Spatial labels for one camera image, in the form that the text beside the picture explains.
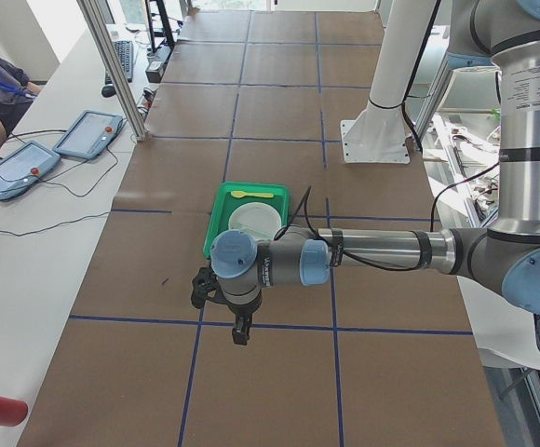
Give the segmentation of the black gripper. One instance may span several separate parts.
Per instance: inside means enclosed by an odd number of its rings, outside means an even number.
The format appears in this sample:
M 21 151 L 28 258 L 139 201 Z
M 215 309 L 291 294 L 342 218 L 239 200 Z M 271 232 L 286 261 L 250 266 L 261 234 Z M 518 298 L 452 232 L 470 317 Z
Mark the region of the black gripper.
M 229 304 L 229 310 L 235 315 L 236 326 L 243 326 L 242 332 L 239 328 L 232 329 L 232 338 L 235 345 L 246 344 L 250 339 L 250 325 L 252 323 L 253 314 L 261 306 L 261 301 L 252 301 L 245 305 Z

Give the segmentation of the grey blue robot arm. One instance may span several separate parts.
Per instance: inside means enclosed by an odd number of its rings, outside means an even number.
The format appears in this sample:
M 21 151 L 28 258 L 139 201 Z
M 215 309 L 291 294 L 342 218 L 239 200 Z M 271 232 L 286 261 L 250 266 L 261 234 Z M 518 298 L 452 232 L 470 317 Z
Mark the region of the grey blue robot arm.
M 238 345 L 250 338 L 262 290 L 326 282 L 331 268 L 431 268 L 465 277 L 540 315 L 540 1 L 457 1 L 452 57 L 491 61 L 501 80 L 498 213 L 485 228 L 380 231 L 286 227 L 271 241 L 229 230 L 193 281 L 192 304 L 227 306 Z

